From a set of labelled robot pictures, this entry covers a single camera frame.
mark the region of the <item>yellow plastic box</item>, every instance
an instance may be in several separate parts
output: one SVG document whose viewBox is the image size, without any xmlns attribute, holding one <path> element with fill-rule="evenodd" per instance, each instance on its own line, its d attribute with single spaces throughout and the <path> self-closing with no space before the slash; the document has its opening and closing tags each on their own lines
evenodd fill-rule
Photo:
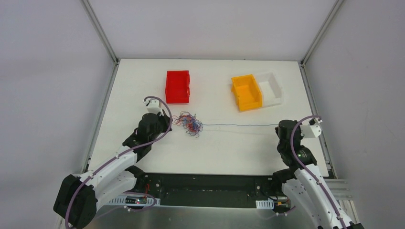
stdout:
<svg viewBox="0 0 405 229">
<path fill-rule="evenodd" d="M 262 107 L 262 93 L 253 75 L 232 78 L 231 91 L 240 111 Z"/>
</svg>

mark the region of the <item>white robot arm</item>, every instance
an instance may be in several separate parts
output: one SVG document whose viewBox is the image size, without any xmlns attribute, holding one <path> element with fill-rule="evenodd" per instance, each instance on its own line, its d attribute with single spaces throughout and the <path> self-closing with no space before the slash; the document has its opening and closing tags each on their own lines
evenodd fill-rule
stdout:
<svg viewBox="0 0 405 229">
<path fill-rule="evenodd" d="M 303 138 L 316 138 L 321 134 L 320 118 L 312 119 L 310 125 L 300 125 L 303 120 L 283 120 L 276 128 L 280 138 L 277 150 L 289 169 L 275 172 L 273 180 L 278 181 L 281 191 L 310 219 L 314 228 L 363 229 L 341 209 L 311 151 L 300 144 Z"/>
<path fill-rule="evenodd" d="M 149 96 L 138 128 L 122 143 L 117 152 L 95 169 L 78 177 L 68 175 L 62 182 L 53 210 L 76 229 L 85 227 L 97 211 L 111 199 L 131 190 L 143 171 L 135 166 L 150 150 L 151 145 L 171 130 L 169 116 L 160 107 L 160 99 Z"/>
</svg>

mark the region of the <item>red plastic box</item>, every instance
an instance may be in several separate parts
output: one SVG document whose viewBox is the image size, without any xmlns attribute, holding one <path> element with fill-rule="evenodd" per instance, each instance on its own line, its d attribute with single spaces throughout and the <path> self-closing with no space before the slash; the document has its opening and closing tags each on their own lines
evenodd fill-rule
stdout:
<svg viewBox="0 0 405 229">
<path fill-rule="evenodd" d="M 167 71 L 166 102 L 168 104 L 188 104 L 190 98 L 189 71 Z"/>
</svg>

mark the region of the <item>white tabletop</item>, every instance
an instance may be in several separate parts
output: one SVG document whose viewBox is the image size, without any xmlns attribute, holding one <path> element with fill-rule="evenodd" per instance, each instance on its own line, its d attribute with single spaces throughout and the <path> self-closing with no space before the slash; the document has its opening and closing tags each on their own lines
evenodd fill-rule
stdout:
<svg viewBox="0 0 405 229">
<path fill-rule="evenodd" d="M 143 98 L 165 101 L 167 70 L 190 71 L 190 103 L 169 105 L 173 115 L 196 114 L 203 124 L 277 124 L 311 115 L 297 62 L 222 60 L 121 60 L 96 141 L 90 169 L 114 153 L 147 113 Z M 284 91 L 282 105 L 239 112 L 231 77 L 273 72 Z M 274 126 L 204 126 L 198 138 L 181 126 L 152 146 L 136 166 L 145 172 L 271 175 L 287 168 L 277 152 Z M 303 139 L 328 176 L 319 139 Z"/>
</svg>

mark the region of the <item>purple cable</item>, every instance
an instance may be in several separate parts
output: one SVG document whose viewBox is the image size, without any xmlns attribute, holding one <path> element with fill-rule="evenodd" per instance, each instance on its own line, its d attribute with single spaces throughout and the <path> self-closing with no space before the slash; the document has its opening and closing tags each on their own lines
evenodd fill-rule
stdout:
<svg viewBox="0 0 405 229">
<path fill-rule="evenodd" d="M 305 120 L 310 119 L 310 118 L 319 118 L 319 119 L 321 119 L 321 116 L 319 116 L 319 115 L 310 115 L 310 116 L 307 116 L 307 117 L 305 117 L 305 118 L 299 120 L 299 121 L 297 122 L 297 124 L 295 124 L 294 129 L 293 129 L 292 132 L 291 132 L 290 145 L 291 145 L 292 154 L 294 155 L 294 157 L 295 157 L 295 159 L 298 161 L 298 163 L 315 179 L 315 181 L 316 181 L 317 183 L 319 183 L 319 179 L 317 178 L 317 176 L 316 176 L 315 174 L 313 174 L 313 173 L 311 172 L 311 170 L 308 169 L 308 168 L 304 165 L 304 163 L 302 163 L 301 160 L 298 158 L 298 155 L 297 155 L 297 153 L 296 153 L 295 150 L 294 150 L 294 144 L 293 144 L 293 141 L 294 141 L 294 139 L 293 139 L 293 138 L 294 138 L 294 134 L 295 134 L 296 130 L 298 129 L 298 126 L 299 126 L 302 122 L 304 122 Z M 319 183 L 319 186 L 321 187 L 321 189 L 322 189 L 323 192 L 325 193 L 326 197 L 328 198 L 330 204 L 331 204 L 332 207 L 333 207 L 333 210 L 335 210 L 335 213 L 336 213 L 336 215 L 338 216 L 339 221 L 340 221 L 340 223 L 341 223 L 342 226 L 343 226 L 343 229 L 347 229 L 346 225 L 344 224 L 343 218 L 340 218 L 340 217 L 339 217 L 341 214 L 340 214 L 340 212 L 339 212 L 337 206 L 335 205 L 335 202 L 333 201 L 332 197 L 329 195 L 329 192 L 326 190 L 326 188 L 325 188 L 325 186 L 323 185 L 323 183 Z"/>
<path fill-rule="evenodd" d="M 132 150 L 134 150 L 134 149 L 151 145 L 151 144 L 153 144 L 153 143 L 155 143 L 155 142 L 161 140 L 161 139 L 170 131 L 170 129 L 171 129 L 171 123 L 172 123 L 173 120 L 172 120 L 172 118 L 171 118 L 171 111 L 170 111 L 169 107 L 167 106 L 167 104 L 166 104 L 163 100 L 161 100 L 160 98 L 155 97 L 155 96 L 147 96 L 147 97 L 145 97 L 144 101 L 146 101 L 147 99 L 156 99 L 156 100 L 159 100 L 159 102 L 161 102 L 161 103 L 166 107 L 166 110 L 167 110 L 167 112 L 169 113 L 169 118 L 170 118 L 169 127 L 167 128 L 167 130 L 166 130 L 165 133 L 163 133 L 160 137 L 156 138 L 155 140 L 153 140 L 153 141 L 151 141 L 151 142 L 148 142 L 148 143 L 141 144 L 141 145 L 139 145 L 139 146 L 132 147 L 131 149 L 127 149 L 127 150 L 123 151 L 122 153 L 118 154 L 118 157 L 120 157 L 120 156 L 122 156 L 122 155 L 124 155 L 124 154 L 126 154 L 126 153 L 128 153 L 128 152 L 130 152 L 130 151 L 132 151 Z M 115 161 L 116 159 L 117 159 L 117 158 L 114 157 L 114 158 L 108 160 L 106 163 L 104 163 L 102 166 L 100 166 L 100 168 L 98 168 L 96 171 L 93 172 L 93 176 L 96 175 L 98 172 L 100 172 L 100 170 L 102 170 L 103 168 L 105 168 L 106 166 L 108 166 L 111 162 Z M 91 179 L 91 177 L 86 178 L 86 180 L 84 180 L 83 183 L 81 183 L 81 184 L 79 185 L 79 187 L 78 187 L 78 188 L 76 189 L 76 191 L 73 193 L 73 196 L 72 196 L 72 198 L 71 198 L 70 201 L 69 201 L 69 205 L 67 206 L 66 215 L 65 215 L 65 221 L 64 221 L 64 225 L 65 225 L 66 229 L 72 229 L 72 228 L 73 228 L 73 227 L 70 227 L 70 226 L 69 226 L 69 215 L 70 215 L 70 211 L 71 211 L 71 209 L 72 209 L 73 201 L 74 201 L 74 199 L 76 198 L 77 194 L 79 193 L 80 189 L 82 189 L 82 187 L 83 187 L 90 179 Z"/>
</svg>

